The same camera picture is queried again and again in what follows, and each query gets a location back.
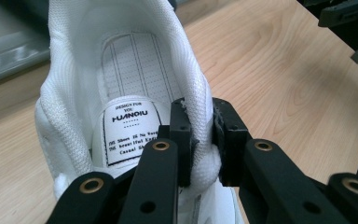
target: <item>wood grain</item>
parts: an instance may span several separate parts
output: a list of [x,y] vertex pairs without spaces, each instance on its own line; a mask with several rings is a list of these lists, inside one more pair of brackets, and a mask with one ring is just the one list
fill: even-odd
[[[325,182],[358,166],[353,50],[296,1],[193,0],[177,14],[213,90],[252,135]],[[55,204],[34,129],[48,64],[0,83],[0,223],[45,222]]]

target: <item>white shoe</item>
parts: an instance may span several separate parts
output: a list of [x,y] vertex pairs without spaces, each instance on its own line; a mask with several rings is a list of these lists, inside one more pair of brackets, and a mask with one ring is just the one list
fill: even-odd
[[49,4],[51,68],[35,120],[56,197],[85,173],[130,170],[158,126],[169,123],[171,102],[185,97],[199,142],[179,221],[241,222],[235,194],[216,182],[221,162],[212,145],[210,87],[168,1]]

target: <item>shoe lining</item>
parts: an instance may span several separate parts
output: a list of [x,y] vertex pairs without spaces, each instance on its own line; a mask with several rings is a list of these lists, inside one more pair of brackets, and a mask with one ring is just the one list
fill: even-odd
[[121,35],[103,51],[103,78],[109,100],[143,95],[169,105],[182,93],[170,53],[152,34]]

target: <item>shoe tongue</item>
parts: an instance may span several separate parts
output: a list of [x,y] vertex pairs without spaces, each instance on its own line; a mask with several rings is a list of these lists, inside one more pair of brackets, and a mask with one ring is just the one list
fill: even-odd
[[124,174],[138,164],[145,144],[157,138],[158,126],[169,124],[169,118],[167,106],[147,97],[125,96],[109,102],[94,129],[94,166],[107,168],[113,177]]

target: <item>white label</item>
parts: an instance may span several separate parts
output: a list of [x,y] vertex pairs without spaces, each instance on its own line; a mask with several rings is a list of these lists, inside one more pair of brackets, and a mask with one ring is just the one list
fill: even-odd
[[109,106],[103,116],[106,166],[120,167],[124,161],[141,157],[146,143],[157,138],[159,125],[158,111],[149,101]]

